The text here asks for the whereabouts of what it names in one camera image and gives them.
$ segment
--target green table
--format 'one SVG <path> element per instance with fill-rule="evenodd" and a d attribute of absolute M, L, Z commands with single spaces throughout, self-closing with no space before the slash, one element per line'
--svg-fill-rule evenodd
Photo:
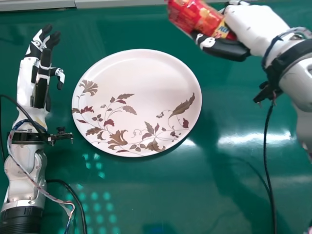
<path fill-rule="evenodd" d="M 290 26 L 312 28 L 311 1 L 271 6 Z M 271 233 L 262 159 L 269 102 L 260 109 L 252 101 L 266 80 L 260 58 L 235 63 L 204 54 L 167 21 L 164 6 L 2 13 L 0 93 L 16 96 L 20 60 L 32 36 L 49 22 L 62 32 L 53 64 L 65 70 L 66 81 L 60 92 L 52 80 L 47 124 L 51 132 L 66 126 L 75 140 L 46 148 L 46 178 L 64 179 L 76 190 L 89 234 Z M 197 76 L 203 95 L 200 118 L 187 140 L 146 158 L 97 150 L 79 134 L 71 114 L 72 93 L 84 72 L 107 55 L 134 48 L 156 49 L 182 60 Z M 2 108 L 6 136 L 17 110 L 8 102 Z M 280 234 L 301 234 L 312 218 L 312 168 L 297 144 L 295 126 L 296 113 L 283 95 L 268 135 Z M 6 188 L 0 170 L 1 201 Z M 70 198 L 57 184 L 48 191 Z M 42 233 L 62 234 L 66 222 L 64 210 L 48 200 Z M 75 233 L 81 233 L 78 215 Z"/>

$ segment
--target snack package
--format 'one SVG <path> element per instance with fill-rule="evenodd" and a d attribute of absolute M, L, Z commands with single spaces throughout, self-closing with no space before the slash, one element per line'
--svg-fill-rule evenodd
<path fill-rule="evenodd" d="M 201 0 L 168 0 L 169 21 L 186 34 L 193 30 L 213 38 L 236 40 L 224 16 Z"/>

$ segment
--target black strap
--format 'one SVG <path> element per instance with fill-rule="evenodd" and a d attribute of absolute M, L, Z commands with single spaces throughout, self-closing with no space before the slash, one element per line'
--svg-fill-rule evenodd
<path fill-rule="evenodd" d="M 268 75 L 269 83 L 276 89 L 278 88 L 278 83 L 281 79 L 282 73 L 287 69 L 289 65 L 295 62 L 302 56 L 312 52 L 312 39 L 304 40 L 292 48 L 287 50 L 285 53 L 276 57 L 270 66 L 264 69 Z"/>

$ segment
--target ceramic plate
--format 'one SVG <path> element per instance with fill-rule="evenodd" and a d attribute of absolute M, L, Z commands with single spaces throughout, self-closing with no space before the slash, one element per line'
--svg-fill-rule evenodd
<path fill-rule="evenodd" d="M 193 72 L 164 52 L 135 49 L 94 64 L 78 82 L 72 100 L 83 137 L 107 153 L 149 156 L 187 136 L 201 109 Z"/>

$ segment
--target brown flower design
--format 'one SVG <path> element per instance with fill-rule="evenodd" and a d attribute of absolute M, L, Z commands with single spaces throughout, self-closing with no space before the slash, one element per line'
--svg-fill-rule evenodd
<path fill-rule="evenodd" d="M 159 153 L 166 150 L 164 145 L 159 146 L 160 142 L 168 140 L 178 141 L 179 135 L 181 135 L 180 131 L 189 131 L 188 120 L 182 118 L 182 121 L 179 119 L 178 115 L 184 113 L 190 108 L 193 101 L 195 100 L 194 93 L 188 100 L 179 104 L 173 111 L 163 110 L 159 115 L 156 116 L 156 118 L 163 118 L 166 115 L 168 118 L 167 126 L 160 126 L 159 123 L 153 126 L 146 121 L 146 127 L 144 129 L 135 129 L 133 131 L 132 138 L 139 134 L 141 136 L 141 140 L 131 143 L 127 137 L 124 137 L 124 134 L 127 132 L 127 130 L 117 129 L 113 131 L 112 129 L 115 128 L 115 113 L 121 112 L 135 116 L 137 115 L 135 109 L 127 104 L 127 99 L 132 97 L 134 94 L 121 94 L 117 98 L 111 97 L 109 100 L 107 100 L 107 103 L 103 103 L 100 106 L 102 110 L 101 113 L 95 113 L 93 106 L 85 106 L 80 108 L 79 101 L 80 98 L 87 93 L 89 93 L 90 96 L 94 96 L 98 92 L 98 84 L 92 81 L 83 80 L 79 84 L 79 87 L 83 87 L 83 90 L 80 96 L 77 96 L 77 106 L 72 108 L 72 113 L 80 116 L 79 118 L 76 118 L 78 122 L 91 125 L 91 128 L 86 131 L 85 135 L 96 135 L 97 140 L 92 143 L 106 143 L 109 145 L 108 148 L 115 151 L 116 153 L 131 152 L 133 154 L 141 155 L 142 151 L 144 150 L 155 151 Z M 169 124 L 169 119 L 173 116 L 176 116 L 180 128 L 175 128 Z M 162 137 L 163 133 L 168 133 L 170 138 Z"/>

